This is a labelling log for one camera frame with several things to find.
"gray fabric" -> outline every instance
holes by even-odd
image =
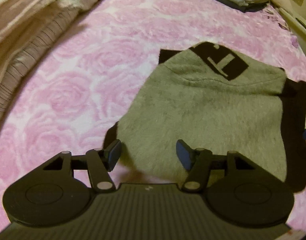
[[[228,0],[228,1],[234,2],[239,6],[249,6],[249,4],[245,2],[245,0]]]
[[[221,73],[231,56],[215,64],[210,53],[220,74],[191,50],[157,66],[118,123],[117,138],[125,144],[122,163],[181,184],[187,173],[175,144],[183,139],[214,154],[236,150],[284,181],[282,102],[277,95],[287,77],[279,68],[235,53],[249,67],[230,81]]]

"bed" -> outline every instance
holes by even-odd
[[[58,152],[102,145],[158,63],[161,48],[210,41],[284,68],[306,81],[306,57],[285,21],[268,5],[242,13],[215,0],[102,0],[81,14],[23,82],[0,129],[0,231],[9,224],[5,189]],[[117,165],[122,181],[163,182]],[[75,177],[87,182],[82,171]],[[288,219],[306,231],[306,188]]]

